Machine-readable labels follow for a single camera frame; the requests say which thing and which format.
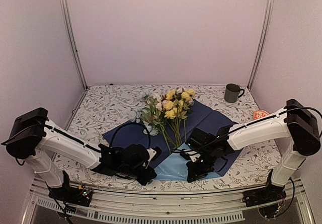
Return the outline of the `floral patterned table mat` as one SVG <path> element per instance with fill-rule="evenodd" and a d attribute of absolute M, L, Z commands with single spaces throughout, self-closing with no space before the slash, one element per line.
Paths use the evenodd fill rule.
<path fill-rule="evenodd" d="M 84 97 L 69 127 L 69 132 L 93 143 L 104 143 L 103 134 L 127 120 L 130 110 L 142 106 L 144 92 L 165 94 L 171 85 L 93 86 Z M 237 123 L 252 120 L 258 106 L 249 91 L 236 103 L 224 101 L 224 86 L 193 85 L 196 99 Z M 142 186 L 133 180 L 124 180 L 94 173 L 78 162 L 57 155 L 54 163 L 65 170 L 76 183 L 101 188 L 143 190 L 156 192 L 201 192 L 220 189 L 247 188 L 266 183 L 269 171 L 281 160 L 274 141 L 251 145 L 242 150 L 228 172 L 221 178 L 186 181 L 154 180 Z"/>

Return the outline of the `blue hydrangea stem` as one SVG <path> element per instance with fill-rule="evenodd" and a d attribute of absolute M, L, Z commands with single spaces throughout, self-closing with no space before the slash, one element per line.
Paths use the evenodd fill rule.
<path fill-rule="evenodd" d="M 163 98 L 160 94 L 142 91 L 138 94 L 139 101 L 144 104 L 132 109 L 128 114 L 131 122 L 142 123 L 146 130 L 145 134 L 157 136 L 161 134 L 166 142 L 167 148 L 171 150 L 171 143 L 174 143 L 166 131 L 167 121 L 164 117 L 166 110 L 163 107 Z"/>

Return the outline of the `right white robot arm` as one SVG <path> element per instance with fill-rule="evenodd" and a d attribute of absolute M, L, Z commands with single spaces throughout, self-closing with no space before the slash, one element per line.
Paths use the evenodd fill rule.
<path fill-rule="evenodd" d="M 221 127 L 217 135 L 194 128 L 187 145 L 198 157 L 192 157 L 186 164 L 187 182 L 207 176 L 217 159 L 226 154 L 260 142 L 290 138 L 292 142 L 281 162 L 270 172 L 266 187 L 260 191 L 263 201 L 272 201 L 306 158 L 316 154 L 321 148 L 321 133 L 311 111 L 312 108 L 290 99 L 284 108 L 273 114 L 246 124 Z"/>

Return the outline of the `white pink flower stem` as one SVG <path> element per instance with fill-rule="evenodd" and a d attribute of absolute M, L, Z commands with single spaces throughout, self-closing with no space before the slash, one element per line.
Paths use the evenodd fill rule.
<path fill-rule="evenodd" d="M 160 133 L 169 149 L 178 148 L 182 144 L 180 125 L 186 112 L 183 110 L 184 102 L 177 99 L 175 90 L 161 96 L 152 94 L 148 96 L 147 107 L 142 113 L 142 120 L 152 135 Z"/>

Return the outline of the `left aluminium frame post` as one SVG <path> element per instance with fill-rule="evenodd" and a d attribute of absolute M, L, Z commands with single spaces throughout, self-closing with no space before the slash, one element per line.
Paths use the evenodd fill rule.
<path fill-rule="evenodd" d="M 88 88 L 88 84 L 86 81 L 85 73 L 81 64 L 78 48 L 76 45 L 76 40 L 75 40 L 73 28 L 72 28 L 72 22 L 71 22 L 69 7 L 68 7 L 68 1 L 67 0 L 59 0 L 59 1 L 60 1 L 62 15 L 63 15 L 65 27 L 66 27 L 66 32 L 67 32 L 76 72 L 78 74 L 82 87 L 86 90 Z"/>

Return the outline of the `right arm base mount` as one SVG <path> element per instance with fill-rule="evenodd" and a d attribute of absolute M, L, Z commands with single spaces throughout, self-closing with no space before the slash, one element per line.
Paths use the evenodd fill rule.
<path fill-rule="evenodd" d="M 243 192 L 242 201 L 246 207 L 252 207 L 273 202 L 271 205 L 259 207 L 259 214 L 266 219 L 274 219 L 279 214 L 286 197 L 283 187 L 266 186 L 259 189 L 248 190 Z"/>

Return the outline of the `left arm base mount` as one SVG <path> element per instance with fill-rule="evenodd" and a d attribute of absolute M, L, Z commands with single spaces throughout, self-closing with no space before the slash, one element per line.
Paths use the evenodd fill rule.
<path fill-rule="evenodd" d="M 50 198 L 85 207 L 89 207 L 93 196 L 92 189 L 88 189 L 85 186 L 80 188 L 70 186 L 51 188 L 48 186 L 48 190 Z"/>

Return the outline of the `blue wrapping paper sheet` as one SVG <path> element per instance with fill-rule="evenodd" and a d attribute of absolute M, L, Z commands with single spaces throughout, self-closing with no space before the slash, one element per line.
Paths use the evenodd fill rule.
<path fill-rule="evenodd" d="M 180 134 L 183 141 L 179 149 L 195 149 L 200 147 L 205 140 L 211 140 L 218 133 L 221 127 L 234 124 L 228 117 L 218 111 L 212 110 L 210 107 L 195 101 L 191 107 L 192 113 L 188 115 L 186 126 L 180 126 Z M 141 144 L 144 147 L 148 145 L 148 136 L 143 133 L 144 128 L 137 124 L 122 127 L 113 138 L 113 134 L 118 129 L 114 129 L 103 134 L 103 138 L 107 142 L 112 142 L 112 146 L 127 147 L 131 144 Z M 188 177 L 188 162 L 179 154 L 171 154 L 162 134 L 151 137 L 151 146 L 158 146 L 162 150 L 162 154 L 156 161 L 150 163 L 154 168 L 159 181 L 186 181 Z M 205 179 L 213 179 L 224 176 L 234 161 L 237 159 L 241 151 L 226 154 L 216 160 L 212 172 L 208 173 Z"/>

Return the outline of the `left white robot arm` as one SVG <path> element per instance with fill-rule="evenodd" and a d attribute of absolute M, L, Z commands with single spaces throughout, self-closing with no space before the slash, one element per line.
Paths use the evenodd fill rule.
<path fill-rule="evenodd" d="M 2 145 L 12 157 L 28 163 L 64 201 L 73 199 L 74 188 L 66 183 L 68 176 L 52 162 L 46 150 L 74 160 L 95 173 L 128 175 L 143 186 L 156 177 L 149 164 L 161 155 L 159 147 L 131 144 L 123 148 L 90 143 L 57 126 L 47 114 L 46 109 L 39 107 L 17 117 L 10 137 Z"/>

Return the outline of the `aluminium frame post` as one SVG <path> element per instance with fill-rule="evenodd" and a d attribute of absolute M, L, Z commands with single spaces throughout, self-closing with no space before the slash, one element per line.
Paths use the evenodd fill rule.
<path fill-rule="evenodd" d="M 273 8 L 274 8 L 274 0 L 266 0 L 262 29 L 259 37 L 259 42 L 258 42 L 256 54 L 255 54 L 254 63 L 253 63 L 251 74 L 247 84 L 247 88 L 250 92 L 252 91 L 255 85 L 255 80 L 259 71 L 262 55 L 265 48 L 266 38 L 270 27 Z"/>
<path fill-rule="evenodd" d="M 88 88 L 88 84 L 86 81 L 85 73 L 81 64 L 78 48 L 76 45 L 76 40 L 75 40 L 73 28 L 72 28 L 72 22 L 71 22 L 69 7 L 68 7 L 68 1 L 67 0 L 59 0 L 59 1 L 60 1 L 62 15 L 63 15 L 65 27 L 66 27 L 66 32 L 67 32 L 76 72 L 78 74 L 82 87 L 86 90 Z"/>

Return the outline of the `front aluminium rail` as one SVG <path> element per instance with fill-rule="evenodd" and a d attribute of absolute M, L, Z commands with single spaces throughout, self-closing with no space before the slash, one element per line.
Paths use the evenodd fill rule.
<path fill-rule="evenodd" d="M 71 175 L 71 184 L 92 188 L 88 207 L 75 206 L 73 223 L 317 223 L 298 177 L 286 184 L 285 200 L 248 207 L 243 193 L 265 184 L 261 175 L 229 173 L 222 178 L 187 183 L 134 180 L 96 174 Z"/>

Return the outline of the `right aluminium frame post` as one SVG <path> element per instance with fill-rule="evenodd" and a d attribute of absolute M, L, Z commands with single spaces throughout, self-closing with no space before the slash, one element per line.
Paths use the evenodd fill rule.
<path fill-rule="evenodd" d="M 259 37 L 259 42 L 258 42 L 256 54 L 255 54 L 254 63 L 253 63 L 251 74 L 247 84 L 247 88 L 250 92 L 252 91 L 255 85 L 255 80 L 259 71 L 262 55 L 265 48 L 266 38 L 270 27 L 273 8 L 274 8 L 274 0 L 266 0 L 262 29 Z"/>

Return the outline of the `yellow flower stem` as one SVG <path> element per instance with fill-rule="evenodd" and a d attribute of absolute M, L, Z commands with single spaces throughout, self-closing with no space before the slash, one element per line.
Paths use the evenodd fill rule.
<path fill-rule="evenodd" d="M 187 138 L 186 122 L 188 114 L 192 113 L 191 107 L 194 105 L 195 90 L 183 88 L 172 89 L 163 96 L 164 119 L 174 134 L 175 148 L 182 145 Z"/>

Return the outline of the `grey metal mug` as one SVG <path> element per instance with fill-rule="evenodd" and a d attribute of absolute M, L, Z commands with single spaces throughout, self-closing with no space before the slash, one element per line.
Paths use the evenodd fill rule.
<path fill-rule="evenodd" d="M 228 103 L 235 103 L 245 94 L 245 90 L 239 85 L 229 83 L 225 87 L 224 100 Z"/>

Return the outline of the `orange patterned bowl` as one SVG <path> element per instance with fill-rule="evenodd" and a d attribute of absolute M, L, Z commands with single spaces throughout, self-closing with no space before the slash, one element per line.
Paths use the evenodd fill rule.
<path fill-rule="evenodd" d="M 264 110 L 256 110 L 253 112 L 253 119 L 258 120 L 260 118 L 265 118 L 269 116 L 270 114 Z"/>

